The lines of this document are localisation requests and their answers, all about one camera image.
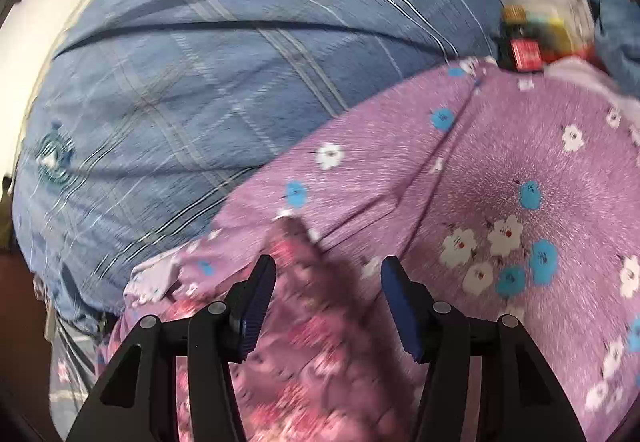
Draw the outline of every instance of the bed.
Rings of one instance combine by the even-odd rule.
[[[500,7],[88,3],[52,54],[15,177],[16,236],[59,338],[88,336],[90,360],[134,266],[207,231],[233,189],[348,109],[439,64],[491,56]],[[91,382],[66,365],[66,345],[57,352],[52,391],[70,389],[58,396],[74,412]]]

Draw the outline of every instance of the pink floral fabric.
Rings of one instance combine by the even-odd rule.
[[[276,287],[257,348],[232,364],[234,391],[252,442],[374,442],[406,439],[386,392],[374,347],[354,320],[336,268],[325,266],[302,222],[276,221],[262,250],[274,257]],[[252,265],[207,296],[177,301],[162,321],[193,316],[248,277]],[[108,355],[120,346],[113,335]],[[187,364],[177,361],[181,442],[191,442]]]

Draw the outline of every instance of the embroidered logo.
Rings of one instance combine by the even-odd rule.
[[[73,141],[63,135],[59,123],[53,123],[52,130],[44,136],[36,154],[40,179],[62,186],[71,178],[69,166],[74,154]]]

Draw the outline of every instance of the white wall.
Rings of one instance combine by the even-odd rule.
[[[0,28],[0,176],[12,173],[26,111],[50,56],[89,0],[22,0]]]

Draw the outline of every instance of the purple floral fabric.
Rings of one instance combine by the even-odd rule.
[[[298,216],[375,346],[398,433],[425,368],[402,351],[380,292],[390,254],[468,316],[519,317],[588,440],[604,441],[638,396],[639,137],[618,108],[569,82],[473,58],[425,72],[271,162],[235,189],[209,235],[137,271],[112,342],[141,314],[206,301],[255,259],[275,219]]]
[[[350,310],[350,286],[338,284],[343,275],[321,262],[296,219],[278,220],[262,252],[276,261],[273,298],[256,350],[243,364],[231,365],[247,437],[254,442],[402,442],[406,436],[371,338]],[[176,302],[161,320],[192,316],[247,278],[251,268],[223,282],[216,294]],[[109,355],[121,339],[112,336]],[[177,362],[177,416],[180,440],[191,441],[184,358]]]

